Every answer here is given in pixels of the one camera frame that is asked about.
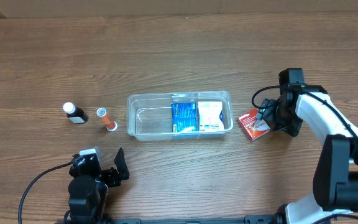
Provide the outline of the red medicine box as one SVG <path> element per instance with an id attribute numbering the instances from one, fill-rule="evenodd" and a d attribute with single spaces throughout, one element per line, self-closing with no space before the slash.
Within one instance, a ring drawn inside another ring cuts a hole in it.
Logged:
<path id="1" fill-rule="evenodd" d="M 258 109 L 252 109 L 240 115 L 237 119 L 249 141 L 255 141 L 270 131 L 270 126 L 262 119 L 257 118 Z"/>

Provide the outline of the orange tablet tube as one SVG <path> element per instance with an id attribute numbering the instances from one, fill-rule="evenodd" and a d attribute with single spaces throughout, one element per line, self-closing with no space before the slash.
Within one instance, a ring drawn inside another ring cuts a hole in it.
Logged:
<path id="1" fill-rule="evenodd" d="M 111 119 L 110 114 L 108 113 L 106 108 L 98 108 L 96 111 L 96 115 L 104 123 L 108 131 L 113 132 L 117 129 L 117 123 L 113 119 Z"/>

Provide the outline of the white medicine box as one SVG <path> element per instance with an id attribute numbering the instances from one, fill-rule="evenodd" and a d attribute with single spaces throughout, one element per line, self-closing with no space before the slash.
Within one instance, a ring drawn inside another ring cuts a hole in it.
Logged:
<path id="1" fill-rule="evenodd" d="M 198 116 L 200 131 L 224 130 L 222 101 L 199 101 Z"/>

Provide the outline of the blue medicine box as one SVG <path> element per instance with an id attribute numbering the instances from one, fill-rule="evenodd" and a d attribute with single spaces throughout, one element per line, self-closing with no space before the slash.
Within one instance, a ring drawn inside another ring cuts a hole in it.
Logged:
<path id="1" fill-rule="evenodd" d="M 174 133 L 198 131 L 196 103 L 172 103 L 171 109 Z"/>

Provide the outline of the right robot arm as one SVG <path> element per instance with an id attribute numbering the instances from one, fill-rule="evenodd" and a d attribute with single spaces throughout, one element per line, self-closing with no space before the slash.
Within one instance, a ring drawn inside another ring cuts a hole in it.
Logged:
<path id="1" fill-rule="evenodd" d="M 338 218 L 358 220 L 358 127 L 333 104 L 320 85 L 305 82 L 301 68 L 278 74 L 278 99 L 265 99 L 256 118 L 273 131 L 296 137 L 306 123 L 323 148 L 312 191 L 297 202 L 282 205 L 269 223 L 331 223 Z"/>

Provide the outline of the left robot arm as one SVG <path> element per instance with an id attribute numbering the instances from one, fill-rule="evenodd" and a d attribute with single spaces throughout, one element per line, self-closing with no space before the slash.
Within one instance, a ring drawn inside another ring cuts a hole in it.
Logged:
<path id="1" fill-rule="evenodd" d="M 68 223 L 113 222 L 111 216 L 104 212 L 109 189 L 120 186 L 123 180 L 130 177 L 123 148 L 118 150 L 114 164 L 115 166 L 110 169 L 101 168 L 98 147 L 84 149 L 73 156 L 69 170 L 73 180 L 68 186 Z"/>

